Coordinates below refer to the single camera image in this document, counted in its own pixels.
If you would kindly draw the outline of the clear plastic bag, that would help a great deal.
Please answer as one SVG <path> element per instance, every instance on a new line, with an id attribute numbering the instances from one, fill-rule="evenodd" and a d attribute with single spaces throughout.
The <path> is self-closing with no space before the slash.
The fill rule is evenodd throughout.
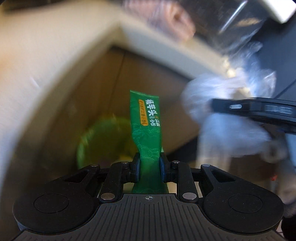
<path id="1" fill-rule="evenodd" d="M 196 167 L 229 171 L 234 158 L 259 156 L 274 164 L 284 216 L 295 216 L 295 102 L 274 99 L 276 73 L 260 66 L 260 42 L 225 61 L 228 77 L 202 74 L 183 93 L 186 113 L 200 127 Z"/>

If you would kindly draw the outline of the green snack wrapper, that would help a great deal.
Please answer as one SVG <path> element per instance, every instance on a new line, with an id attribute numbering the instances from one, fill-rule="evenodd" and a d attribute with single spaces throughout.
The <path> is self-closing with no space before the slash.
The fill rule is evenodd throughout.
<path id="1" fill-rule="evenodd" d="M 168 193 L 161 179 L 159 160 L 162 152 L 159 97 L 131 90 L 130 122 L 132 139 L 140 155 L 139 180 L 133 185 L 132 193 Z"/>

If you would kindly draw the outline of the brown cardboard box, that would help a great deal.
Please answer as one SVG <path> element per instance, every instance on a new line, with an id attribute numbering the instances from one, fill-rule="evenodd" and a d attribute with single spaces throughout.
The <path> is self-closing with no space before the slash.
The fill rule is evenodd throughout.
<path id="1" fill-rule="evenodd" d="M 81 135 L 99 118 L 130 116 L 130 91 L 160 99 L 163 146 L 172 152 L 199 132 L 185 113 L 180 95 L 188 79 L 137 54 L 111 48 L 67 88 L 68 76 L 34 111 L 6 174 L 6 195 L 67 174 L 74 166 Z"/>

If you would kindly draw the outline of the black textured bag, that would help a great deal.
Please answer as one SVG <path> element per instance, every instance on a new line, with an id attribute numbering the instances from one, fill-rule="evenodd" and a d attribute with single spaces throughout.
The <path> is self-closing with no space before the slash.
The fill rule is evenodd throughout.
<path id="1" fill-rule="evenodd" d="M 180 1 L 202 36 L 220 51 L 246 44 L 268 19 L 259 1 Z"/>

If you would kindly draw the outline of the pink striped cloth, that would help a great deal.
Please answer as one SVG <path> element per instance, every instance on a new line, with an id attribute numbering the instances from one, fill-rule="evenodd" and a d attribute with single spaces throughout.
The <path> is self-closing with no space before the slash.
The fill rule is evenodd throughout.
<path id="1" fill-rule="evenodd" d="M 188 41 L 196 33 L 193 20 L 177 1 L 123 1 L 122 7 L 178 41 Z"/>

